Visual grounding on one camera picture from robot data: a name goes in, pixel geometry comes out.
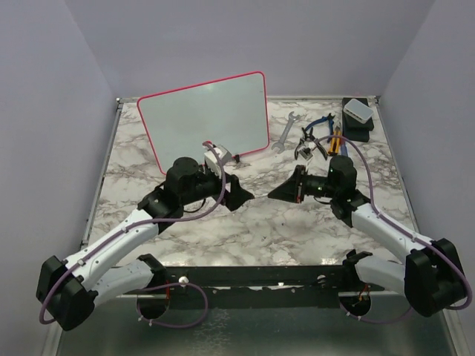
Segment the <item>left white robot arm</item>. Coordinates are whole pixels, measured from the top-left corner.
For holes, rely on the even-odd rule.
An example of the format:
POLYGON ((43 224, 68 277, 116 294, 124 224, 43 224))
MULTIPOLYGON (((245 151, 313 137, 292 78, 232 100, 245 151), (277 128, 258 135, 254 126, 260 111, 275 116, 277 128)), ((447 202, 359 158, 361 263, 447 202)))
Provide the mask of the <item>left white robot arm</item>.
POLYGON ((185 217, 186 205, 212 198, 229 211, 253 199, 240 186, 237 176, 228 174, 214 160, 199 165, 194 159, 177 159, 166 179, 147 194, 116 228, 61 260, 43 262, 36 297, 42 304, 39 321, 57 322, 70 331, 83 323, 100 304, 121 294, 144 290, 150 293, 170 289, 166 268, 150 254, 118 268, 116 264, 132 250, 154 239, 185 217))

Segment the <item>pink framed whiteboard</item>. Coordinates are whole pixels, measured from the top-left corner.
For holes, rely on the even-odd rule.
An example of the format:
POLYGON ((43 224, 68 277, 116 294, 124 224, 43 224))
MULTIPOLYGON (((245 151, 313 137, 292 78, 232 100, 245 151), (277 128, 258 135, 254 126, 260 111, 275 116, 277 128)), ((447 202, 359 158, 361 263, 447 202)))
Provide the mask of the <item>pink framed whiteboard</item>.
POLYGON ((137 110, 162 174, 179 157, 201 161, 203 142, 239 156, 269 147, 266 78, 261 71, 142 96, 137 110))

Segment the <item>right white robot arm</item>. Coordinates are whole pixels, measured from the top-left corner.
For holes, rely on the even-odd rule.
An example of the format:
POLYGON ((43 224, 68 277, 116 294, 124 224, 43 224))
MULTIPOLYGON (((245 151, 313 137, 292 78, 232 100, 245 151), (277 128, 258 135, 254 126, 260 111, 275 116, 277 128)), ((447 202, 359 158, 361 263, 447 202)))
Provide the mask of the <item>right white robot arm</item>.
POLYGON ((454 244, 407 230, 357 189, 356 178, 353 161, 334 156, 325 177, 309 174, 305 166, 297 165, 268 197, 291 203, 302 203, 307 196, 327 198, 338 220, 372 237, 396 257, 396 262, 390 262, 370 252, 350 252, 341 271, 347 289, 357 290, 364 284, 381 286, 404 296, 424 317, 462 300, 471 302, 473 294, 454 244))

